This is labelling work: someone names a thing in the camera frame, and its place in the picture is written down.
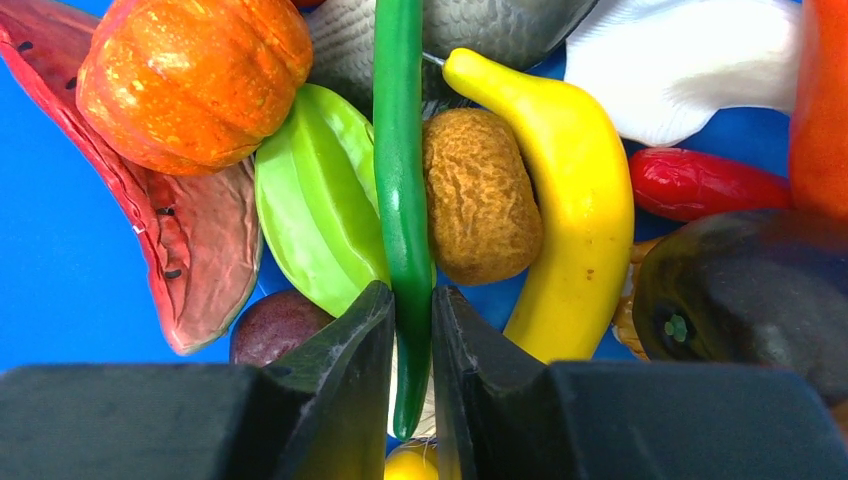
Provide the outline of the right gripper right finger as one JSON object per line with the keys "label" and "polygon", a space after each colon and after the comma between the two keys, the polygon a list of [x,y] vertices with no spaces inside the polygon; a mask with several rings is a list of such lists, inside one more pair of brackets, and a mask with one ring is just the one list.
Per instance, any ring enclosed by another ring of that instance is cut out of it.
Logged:
{"label": "right gripper right finger", "polygon": [[453,287],[433,295],[443,479],[843,479],[819,397],[780,370],[543,364]]}

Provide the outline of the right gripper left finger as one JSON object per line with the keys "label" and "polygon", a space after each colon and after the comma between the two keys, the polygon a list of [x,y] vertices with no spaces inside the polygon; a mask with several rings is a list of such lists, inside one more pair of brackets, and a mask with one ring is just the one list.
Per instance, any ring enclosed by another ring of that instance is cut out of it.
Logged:
{"label": "right gripper left finger", "polygon": [[258,368],[26,366],[1,377],[5,479],[379,479],[394,298],[346,313]]}

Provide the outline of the green toy bean pod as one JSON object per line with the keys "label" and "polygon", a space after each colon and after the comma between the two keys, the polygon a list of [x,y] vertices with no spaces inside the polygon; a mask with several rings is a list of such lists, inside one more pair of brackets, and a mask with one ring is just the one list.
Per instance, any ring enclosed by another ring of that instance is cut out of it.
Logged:
{"label": "green toy bean pod", "polygon": [[384,0],[375,13],[375,173],[398,353],[393,428],[407,441],[427,392],[434,286],[422,164],[423,6]]}

